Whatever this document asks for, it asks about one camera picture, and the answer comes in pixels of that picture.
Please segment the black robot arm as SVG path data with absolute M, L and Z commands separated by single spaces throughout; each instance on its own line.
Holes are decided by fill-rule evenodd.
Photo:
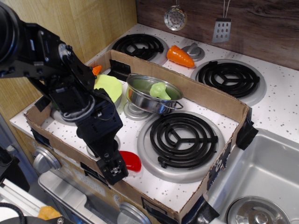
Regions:
M 63 119 L 77 126 L 109 184 L 128 176 L 115 140 L 122 121 L 106 91 L 94 88 L 92 68 L 57 35 L 21 21 L 5 4 L 0 6 L 0 76 L 25 77 L 52 101 Z

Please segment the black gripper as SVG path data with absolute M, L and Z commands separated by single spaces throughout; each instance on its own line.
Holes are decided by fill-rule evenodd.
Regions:
M 121 129 L 121 121 L 82 121 L 77 122 L 77 136 L 84 140 L 95 157 L 104 160 L 96 161 L 104 178 L 110 185 L 115 185 L 116 181 L 111 173 L 108 163 L 117 150 L 117 143 L 114 140 L 116 133 Z M 115 177 L 121 180 L 128 177 L 128 169 L 123 157 L 120 155 L 116 159 Z

